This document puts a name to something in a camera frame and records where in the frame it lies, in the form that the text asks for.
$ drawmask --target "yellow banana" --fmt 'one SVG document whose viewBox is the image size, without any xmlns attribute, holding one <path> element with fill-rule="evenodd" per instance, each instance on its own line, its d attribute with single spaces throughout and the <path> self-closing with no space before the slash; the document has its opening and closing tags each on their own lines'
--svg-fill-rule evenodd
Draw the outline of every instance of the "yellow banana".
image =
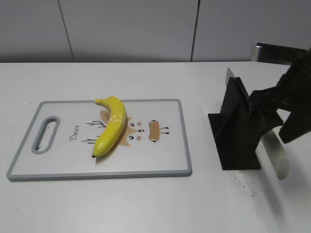
<svg viewBox="0 0 311 233">
<path fill-rule="evenodd" d="M 107 154 L 120 137 L 126 120 L 126 111 L 123 103 L 116 97 L 108 97 L 104 100 L 96 99 L 95 103 L 105 106 L 110 110 L 110 118 L 106 130 L 96 140 L 93 157 L 101 157 Z"/>
</svg>

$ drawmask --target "white table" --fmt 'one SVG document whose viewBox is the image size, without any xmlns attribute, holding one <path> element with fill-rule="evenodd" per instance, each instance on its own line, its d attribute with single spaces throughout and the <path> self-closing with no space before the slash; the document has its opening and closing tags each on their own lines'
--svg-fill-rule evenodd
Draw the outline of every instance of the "white table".
<svg viewBox="0 0 311 233">
<path fill-rule="evenodd" d="M 274 86 L 287 66 L 255 62 L 0 64 L 1 233 L 302 233 L 311 231 L 311 134 L 284 145 L 291 170 L 222 171 L 207 113 L 217 113 L 226 69 L 250 93 Z M 10 182 L 5 173 L 44 100 L 178 98 L 189 177 Z"/>
</svg>

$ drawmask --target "deer illustration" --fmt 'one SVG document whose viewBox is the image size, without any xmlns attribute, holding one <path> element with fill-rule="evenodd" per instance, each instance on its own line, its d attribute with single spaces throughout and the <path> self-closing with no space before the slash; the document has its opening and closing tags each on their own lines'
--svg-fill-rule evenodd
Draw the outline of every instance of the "deer illustration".
<svg viewBox="0 0 311 233">
<path fill-rule="evenodd" d="M 110 117 L 110 112 L 109 111 L 100 111 L 100 115 L 101 115 L 101 119 L 102 121 L 99 120 L 95 120 L 92 121 L 91 123 L 87 123 L 89 126 L 93 126 L 93 125 L 98 125 L 98 128 L 105 128 L 106 125 L 108 124 L 109 121 L 109 117 Z M 132 122 L 133 118 L 132 117 L 128 117 L 126 119 L 126 127 L 124 128 L 117 144 L 122 145 L 122 146 L 126 146 L 126 147 L 130 147 L 131 145 L 127 142 L 127 139 L 133 140 L 134 136 L 133 134 L 135 133 L 143 133 L 145 132 L 144 129 L 134 129 L 133 127 L 135 127 L 135 123 Z M 142 123 L 139 121 L 136 123 L 136 125 L 138 127 L 142 126 Z M 152 120 L 151 122 L 149 122 L 148 124 L 150 132 L 149 132 L 149 140 L 152 142 L 157 142 L 160 140 L 160 134 L 169 134 L 170 132 L 160 132 L 160 130 L 162 129 L 169 129 L 169 127 L 162 127 L 160 128 L 160 124 L 157 120 Z M 140 141 L 141 140 L 141 135 L 136 136 L 136 140 Z M 82 142 L 87 142 L 88 144 L 94 144 L 96 142 L 96 139 L 89 139 L 86 138 L 85 140 L 83 140 Z"/>
</svg>

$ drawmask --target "gray cutting board rim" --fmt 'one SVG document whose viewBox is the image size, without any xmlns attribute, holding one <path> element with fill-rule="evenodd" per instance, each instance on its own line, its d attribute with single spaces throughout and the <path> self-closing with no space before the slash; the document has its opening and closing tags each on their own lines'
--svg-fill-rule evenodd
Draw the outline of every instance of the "gray cutting board rim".
<svg viewBox="0 0 311 233">
<path fill-rule="evenodd" d="M 12 174 L 12 170 L 16 165 L 18 157 L 23 149 L 25 141 L 36 121 L 36 118 L 44 104 L 50 103 L 94 103 L 93 100 L 71 100 L 71 101 L 44 101 L 38 106 L 38 109 L 29 125 L 29 128 L 16 152 L 15 157 L 7 171 L 7 178 L 10 181 L 46 181 L 46 180 L 77 180 L 77 179 L 107 179 L 107 178 L 138 178 L 138 177 L 170 177 L 170 176 L 189 176 L 192 174 L 192 166 L 188 148 L 188 141 L 182 112 L 181 101 L 178 99 L 151 99 L 151 100 L 122 100 L 124 104 L 131 102 L 168 102 L 174 101 L 178 105 L 180 129 L 184 142 L 185 160 L 187 168 L 178 170 L 138 170 L 138 171 L 113 171 L 113 172 L 83 172 L 83 173 L 55 173 L 55 174 Z"/>
</svg>

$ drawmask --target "cutting board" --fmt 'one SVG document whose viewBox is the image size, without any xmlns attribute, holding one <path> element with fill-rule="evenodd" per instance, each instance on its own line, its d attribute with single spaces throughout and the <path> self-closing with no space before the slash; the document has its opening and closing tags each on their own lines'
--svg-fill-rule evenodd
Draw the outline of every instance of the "cutting board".
<svg viewBox="0 0 311 233">
<path fill-rule="evenodd" d="M 100 158 L 92 158 L 92 152 L 107 125 L 108 109 L 93 100 L 40 103 L 9 167 L 8 179 L 190 175 L 192 168 L 180 100 L 122 102 L 127 112 L 126 128 L 113 150 Z"/>
</svg>

